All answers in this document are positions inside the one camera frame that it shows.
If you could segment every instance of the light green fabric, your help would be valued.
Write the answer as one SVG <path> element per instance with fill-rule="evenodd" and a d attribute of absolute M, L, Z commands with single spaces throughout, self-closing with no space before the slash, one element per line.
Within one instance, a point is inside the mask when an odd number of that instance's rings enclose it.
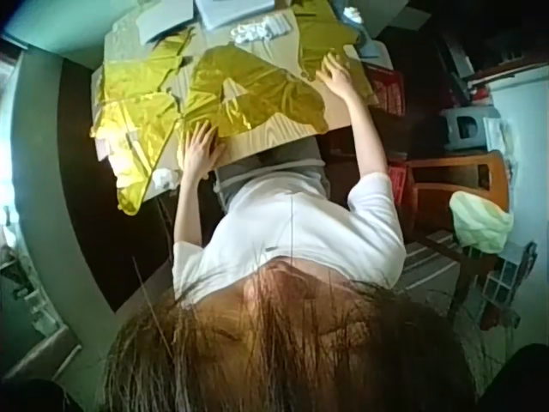
<path fill-rule="evenodd" d="M 455 234 L 462 247 L 472 246 L 484 253 L 500 253 L 513 228 L 513 215 L 495 203 L 465 191 L 457 191 L 449 201 Z"/>

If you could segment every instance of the wooden table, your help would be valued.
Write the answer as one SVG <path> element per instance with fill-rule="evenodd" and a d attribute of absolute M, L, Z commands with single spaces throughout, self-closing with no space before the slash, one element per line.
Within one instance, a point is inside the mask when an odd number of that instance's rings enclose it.
<path fill-rule="evenodd" d="M 272 64 L 288 70 L 305 81 L 300 75 L 302 70 L 299 67 L 297 59 L 299 52 L 299 31 L 297 29 L 295 16 L 290 9 L 285 9 L 282 12 L 293 28 L 289 34 L 273 39 L 267 43 L 249 43 L 248 45 L 243 45 L 242 48 Z M 120 21 L 115 23 L 113 30 L 106 35 L 106 62 L 117 60 L 143 60 L 151 52 L 151 46 L 142 46 L 139 43 L 136 17 L 140 13 L 140 9 L 130 12 Z M 210 47 L 227 44 L 230 39 L 230 30 L 232 27 L 233 26 L 221 27 L 217 30 L 206 32 L 200 28 L 198 23 L 194 23 L 195 36 L 184 50 L 185 58 L 190 57 L 190 63 L 186 64 L 179 71 L 177 76 L 174 76 L 170 81 L 166 82 L 167 84 L 165 87 L 170 88 L 181 101 L 184 101 L 190 85 L 190 75 L 200 56 Z M 351 45 L 345 47 L 345 52 L 351 58 L 358 58 L 356 51 Z M 93 83 L 96 83 L 99 78 L 100 72 L 98 71 L 94 74 Z M 309 84 L 323 97 L 325 105 L 324 118 L 329 126 L 329 130 L 336 130 L 349 126 L 351 122 L 345 103 L 332 94 L 322 83 L 314 81 L 309 82 Z M 228 88 L 229 90 L 228 92 L 226 90 L 226 93 L 238 95 L 238 88 L 235 85 L 231 85 L 229 82 Z M 95 118 L 100 107 L 93 106 Z M 216 166 L 223 166 L 246 156 L 300 138 L 315 135 L 316 133 L 317 132 L 311 125 L 293 122 L 286 116 L 277 113 L 261 126 L 232 137 L 231 139 L 227 139 L 227 150 Z M 99 140 L 96 144 L 99 158 L 105 158 L 107 155 L 105 148 L 101 147 L 101 142 Z M 177 170 L 177 148 L 178 139 L 175 134 L 173 134 L 160 157 L 158 167 Z M 162 191 L 155 189 L 154 185 L 150 185 L 145 200 L 157 196 L 161 192 Z"/>

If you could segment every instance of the gray pants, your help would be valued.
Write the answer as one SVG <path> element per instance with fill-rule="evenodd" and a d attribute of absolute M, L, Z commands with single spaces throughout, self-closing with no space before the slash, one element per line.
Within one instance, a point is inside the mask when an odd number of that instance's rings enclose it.
<path fill-rule="evenodd" d="M 329 182 L 324 173 L 317 140 L 310 136 L 216 169 L 214 190 L 221 207 L 227 212 L 231 201 L 246 183 L 274 171 L 301 174 L 326 198 L 329 197 Z"/>

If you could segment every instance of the white t-shirt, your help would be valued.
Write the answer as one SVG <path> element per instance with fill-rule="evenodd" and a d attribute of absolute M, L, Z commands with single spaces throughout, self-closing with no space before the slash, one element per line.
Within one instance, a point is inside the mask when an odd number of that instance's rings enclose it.
<path fill-rule="evenodd" d="M 202 280 L 190 297 L 196 302 L 276 257 L 311 260 L 350 280 L 392 287 L 406 250 L 389 176 L 364 176 L 348 204 L 351 211 L 330 202 L 297 173 L 253 179 L 232 200 L 206 247 L 174 245 L 176 294 Z"/>

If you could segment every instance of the yellow foil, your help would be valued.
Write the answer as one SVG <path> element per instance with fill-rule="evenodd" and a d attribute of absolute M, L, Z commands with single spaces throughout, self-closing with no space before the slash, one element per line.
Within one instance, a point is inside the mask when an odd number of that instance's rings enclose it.
<path fill-rule="evenodd" d="M 106 139 L 117 176 L 118 208 L 135 215 L 153 170 L 180 117 L 170 94 L 160 92 L 176 72 L 190 29 L 163 39 L 145 61 L 106 63 L 97 101 L 103 104 L 91 136 Z"/>
<path fill-rule="evenodd" d="M 224 99 L 223 83 L 231 79 L 247 93 Z M 236 136 L 282 113 L 325 133 L 322 96 L 288 71 L 235 45 L 207 50 L 195 67 L 184 106 L 185 129 L 207 119 L 219 137 Z"/>
<path fill-rule="evenodd" d="M 170 73 L 181 65 L 181 51 L 189 44 L 190 28 L 163 39 L 145 61 L 105 63 L 99 103 L 128 99 L 160 90 Z"/>
<path fill-rule="evenodd" d="M 347 64 L 355 87 L 368 104 L 376 104 L 377 98 L 364 74 L 362 63 L 347 56 L 344 45 L 353 45 L 359 32 L 337 21 L 327 0 L 294 1 L 292 10 L 299 29 L 299 67 L 302 76 L 309 81 L 321 69 L 324 56 L 335 52 Z"/>
<path fill-rule="evenodd" d="M 139 210 L 153 170 L 180 118 L 173 96 L 158 92 L 107 103 L 92 137 L 107 139 L 109 162 L 117 176 L 118 208 Z"/>

